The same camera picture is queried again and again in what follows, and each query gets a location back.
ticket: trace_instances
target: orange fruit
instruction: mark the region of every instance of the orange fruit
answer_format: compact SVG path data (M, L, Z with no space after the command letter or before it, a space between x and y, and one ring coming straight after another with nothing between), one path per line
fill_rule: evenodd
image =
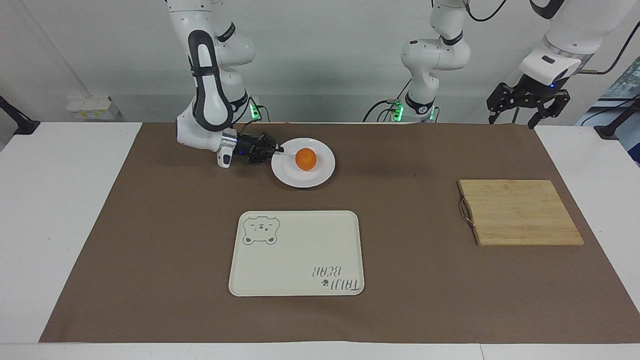
M311 171L314 167L316 167L317 157L313 150L304 148L300 149L296 153L296 165L304 170Z

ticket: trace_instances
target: bear face outline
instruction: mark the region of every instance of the bear face outline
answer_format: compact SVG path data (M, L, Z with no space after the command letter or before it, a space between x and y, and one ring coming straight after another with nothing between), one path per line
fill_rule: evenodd
M243 223L244 236L242 243L251 245L254 242L264 242L273 245L278 241L276 232L280 227L280 221L273 217L248 218Z

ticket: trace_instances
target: table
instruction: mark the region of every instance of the table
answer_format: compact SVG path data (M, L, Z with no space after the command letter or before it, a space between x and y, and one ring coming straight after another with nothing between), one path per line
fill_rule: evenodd
M45 123L0 154L0 345L2 358L40 356L164 358L233 353L328 357L637 359L640 345L126 344L33 345L44 328L140 124ZM640 304L640 169L617 142L591 128L545 127L537 133L636 307Z

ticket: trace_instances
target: black stand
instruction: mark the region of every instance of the black stand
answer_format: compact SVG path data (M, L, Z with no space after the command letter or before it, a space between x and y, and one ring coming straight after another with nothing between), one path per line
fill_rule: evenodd
M9 104L4 97L0 96L0 108L6 112L16 124L18 124L18 130L16 130L14 135L31 135L38 125L40 125L39 121L31 120L27 115L23 114L20 110L13 107L13 105Z
M622 114L616 117L616 120L613 120L611 124L607 126L594 126L593 128L596 129L596 133L598 133L598 135L600 135L604 140L618 140L618 137L616 136L616 130L618 127L624 124L631 115L635 114L639 110L640 99L634 101L634 103L623 111Z

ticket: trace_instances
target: metal handle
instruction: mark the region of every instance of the metal handle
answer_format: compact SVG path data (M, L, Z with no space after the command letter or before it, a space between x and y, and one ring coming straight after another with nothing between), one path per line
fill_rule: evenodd
M469 226L476 227L476 225L470 218L471 217L470 211L467 208L467 203L465 203L464 195L462 195L462 199L460 199L460 213L462 214L462 217L465 219L465 221L469 224Z

